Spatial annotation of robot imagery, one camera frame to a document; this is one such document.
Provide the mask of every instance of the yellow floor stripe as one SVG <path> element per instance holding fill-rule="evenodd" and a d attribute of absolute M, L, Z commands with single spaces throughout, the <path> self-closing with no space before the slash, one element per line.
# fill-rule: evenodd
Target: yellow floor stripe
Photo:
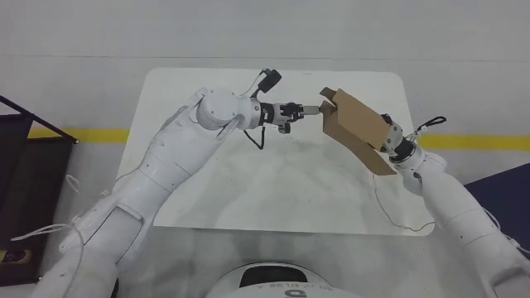
<path fill-rule="evenodd" d="M 79 139 L 81 142 L 127 142 L 129 129 L 106 127 L 65 127 L 65 132 Z M 33 127 L 30 138 L 55 137 L 56 133 L 44 127 Z"/>
<path fill-rule="evenodd" d="M 123 128 L 65 127 L 63 130 L 82 142 L 125 143 L 129 134 L 129 130 Z M 30 131 L 30 138 L 52 136 L 57 135 L 43 127 L 34 127 Z M 530 151 L 530 135 L 425 134 L 420 145 L 426 148 Z"/>
<path fill-rule="evenodd" d="M 419 144 L 425 148 L 530 151 L 530 135 L 494 136 L 425 134 L 420 139 Z"/>

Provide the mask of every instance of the cable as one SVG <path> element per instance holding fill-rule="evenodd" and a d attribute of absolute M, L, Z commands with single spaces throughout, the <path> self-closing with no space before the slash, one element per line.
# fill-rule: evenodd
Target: cable
<path fill-rule="evenodd" d="M 420 232 L 422 231 L 426 226 L 428 226 L 429 224 L 435 224 L 436 222 L 435 221 L 431 221 L 431 222 L 427 222 L 425 224 L 423 224 L 420 228 L 417 228 L 417 229 L 414 229 L 412 227 L 409 227 L 409 226 L 406 226 L 406 225 L 403 225 L 403 224 L 397 224 L 395 222 L 393 222 L 392 218 L 390 217 L 390 215 L 388 214 L 388 212 L 384 209 L 383 205 L 381 204 L 381 201 L 379 200 L 379 196 L 378 196 L 378 186 L 375 182 L 375 174 L 372 173 L 372 178 L 373 178 L 373 191 L 375 192 L 375 198 L 377 199 L 378 201 L 378 204 L 379 204 L 379 207 L 381 208 L 381 210 L 383 211 L 383 213 L 385 213 L 385 215 L 387 215 L 387 218 L 388 218 L 388 221 L 390 221 L 390 223 L 394 226 L 394 227 L 398 227 L 398 228 L 402 228 L 402 229 L 408 229 L 414 233 L 417 233 L 417 232 Z"/>
<path fill-rule="evenodd" d="M 489 218 L 495 223 L 495 225 L 497 226 L 497 228 L 500 230 L 500 222 L 497 220 L 497 218 L 494 217 L 493 214 L 491 214 L 491 212 L 489 212 L 486 208 L 482 208 L 484 210 L 484 212 L 489 216 Z"/>
<path fill-rule="evenodd" d="M 518 249 L 519 251 L 523 251 L 525 253 L 528 253 L 530 254 L 530 251 L 528 251 L 526 248 L 523 248 L 521 246 L 521 244 L 519 244 L 518 241 L 515 240 L 515 238 L 512 238 L 510 236 L 508 236 L 506 233 L 503 233 L 502 230 L 500 229 L 500 222 L 497 220 L 497 218 L 495 218 L 495 216 L 493 214 L 491 214 L 491 212 L 489 212 L 486 208 L 482 208 L 484 210 L 484 212 L 489 216 L 489 218 L 495 223 L 495 225 L 497 226 L 497 228 L 499 229 L 499 231 L 501 232 L 501 234 L 504 235 L 504 237 L 506 237 L 506 239 L 512 244 L 515 246 L 516 249 Z"/>
<path fill-rule="evenodd" d="M 147 156 L 147 153 L 151 150 L 151 147 L 153 146 L 154 142 L 155 142 L 155 139 L 157 139 L 158 135 L 160 134 L 160 132 L 162 130 L 164 130 L 167 126 L 169 126 L 169 124 L 175 120 L 179 115 L 181 115 L 182 112 L 184 112 L 185 109 L 187 109 L 188 106 L 182 106 L 181 108 L 179 108 L 173 115 L 171 115 L 169 118 L 166 119 L 166 121 L 160 126 L 160 129 L 158 129 L 158 132 L 155 134 L 155 136 L 153 136 L 153 138 L 151 138 L 151 141 L 149 142 L 149 147 L 146 149 L 146 152 L 143 154 L 143 157 L 142 159 L 140 160 L 140 164 L 138 166 L 136 166 L 136 168 L 134 168 L 132 171 L 129 171 L 128 173 L 125 173 L 123 175 L 120 175 L 115 181 L 114 181 L 114 185 L 116 185 L 118 183 L 119 180 L 121 180 L 123 177 L 125 176 L 129 176 L 131 175 L 135 170 L 137 170 L 138 168 L 140 168 L 140 166 L 142 165 L 143 161 L 146 159 L 146 156 Z"/>
<path fill-rule="evenodd" d="M 252 82 L 252 84 L 250 85 L 250 87 L 247 89 L 247 91 L 243 92 L 242 94 L 240 94 L 239 96 L 244 96 L 245 94 L 247 94 L 253 87 L 254 85 L 256 84 L 256 82 L 258 82 L 258 79 L 259 79 L 259 76 L 261 76 L 263 73 L 265 72 L 265 69 L 263 69 L 259 74 L 258 76 L 256 76 L 256 78 L 254 79 L 254 81 Z"/>
<path fill-rule="evenodd" d="M 73 177 L 70 174 L 65 175 L 66 183 L 68 183 L 68 186 L 76 193 L 79 194 L 80 192 L 80 182 Z"/>
<path fill-rule="evenodd" d="M 245 134 L 246 137 L 248 137 L 248 139 L 250 139 L 250 141 L 252 141 L 254 143 L 254 145 L 256 147 L 258 147 L 258 149 L 262 150 L 263 147 L 265 147 L 265 127 L 262 127 L 262 143 L 261 143 L 261 145 L 259 145 L 258 142 L 254 141 L 254 138 L 250 137 L 250 135 L 248 134 L 248 132 L 246 130 L 243 130 L 243 133 Z"/>
<path fill-rule="evenodd" d="M 65 294 L 62 296 L 62 298 L 66 297 L 66 294 L 68 293 L 68 291 L 72 287 L 72 284 L 74 283 L 74 279 L 77 276 L 78 271 L 80 270 L 81 262 L 83 261 L 84 240 L 83 240 L 83 235 L 81 234 L 81 232 L 73 225 L 66 224 L 66 223 L 58 223 L 58 224 L 51 224 L 51 225 L 39 228 L 39 229 L 37 229 L 35 231 L 32 231 L 32 232 L 27 233 L 27 234 L 22 235 L 22 236 L 11 238 L 12 242 L 21 241 L 21 240 L 29 238 L 31 236 L 43 235 L 45 233 L 55 233 L 55 232 L 58 232 L 60 230 L 63 230 L 64 228 L 70 228 L 70 229 L 74 230 L 74 232 L 77 234 L 77 236 L 79 237 L 80 250 L 81 251 L 79 253 L 79 261 L 77 262 L 77 266 L 75 267 L 75 270 L 74 270 L 74 275 L 72 276 L 72 279 L 70 280 L 70 283 L 66 287 Z"/>

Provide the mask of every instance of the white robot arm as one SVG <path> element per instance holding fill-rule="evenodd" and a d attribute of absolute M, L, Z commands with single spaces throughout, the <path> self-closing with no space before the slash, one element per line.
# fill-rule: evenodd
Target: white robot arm
<path fill-rule="evenodd" d="M 266 93 L 281 78 L 266 75 L 258 91 Z M 226 89 L 203 88 L 168 118 L 153 138 L 140 166 L 115 193 L 101 199 L 75 222 L 82 236 L 70 232 L 60 244 L 63 258 L 38 283 L 32 297 L 109 298 L 118 273 L 137 258 L 158 210 L 171 193 L 194 175 L 235 129 L 264 123 L 279 130 L 318 107 L 294 103 L 260 103 L 255 97 Z"/>
<path fill-rule="evenodd" d="M 436 225 L 462 248 L 475 267 L 484 295 L 529 297 L 530 261 L 497 228 L 475 197 L 445 173 L 443 158 L 403 137 L 401 128 L 388 115 L 383 118 L 391 129 L 380 151 L 390 155 L 404 186 L 423 197 Z"/>

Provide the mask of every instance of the white table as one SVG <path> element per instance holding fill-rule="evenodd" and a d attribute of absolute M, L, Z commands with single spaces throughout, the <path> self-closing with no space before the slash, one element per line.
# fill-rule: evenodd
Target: white table
<path fill-rule="evenodd" d="M 194 91 L 203 86 L 241 93 L 256 70 L 152 70 L 132 121 L 118 175 L 135 168 L 152 136 Z M 395 74 L 279 70 L 283 79 L 259 99 L 269 103 L 319 105 L 320 90 L 342 88 L 379 113 L 389 113 L 404 130 L 412 122 L 402 81 Z M 345 147 L 322 132 L 322 118 L 292 125 L 290 135 L 267 127 L 259 151 L 236 130 L 205 167 L 161 208 L 156 226 L 227 228 L 309 233 L 426 235 L 393 227 L 375 199 L 372 174 Z M 250 132 L 259 138 L 259 129 Z M 415 228 L 431 221 L 421 198 L 402 186 L 399 175 L 376 177 L 378 196 L 400 224 Z"/>

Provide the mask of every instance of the cardboard box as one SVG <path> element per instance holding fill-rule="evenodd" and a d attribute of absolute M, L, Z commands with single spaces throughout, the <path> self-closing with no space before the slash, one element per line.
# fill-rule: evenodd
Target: cardboard box
<path fill-rule="evenodd" d="M 348 147 L 375 175 L 396 174 L 375 151 L 381 149 L 390 130 L 381 115 L 342 89 L 323 88 L 320 94 L 329 100 L 320 106 L 324 133 Z"/>

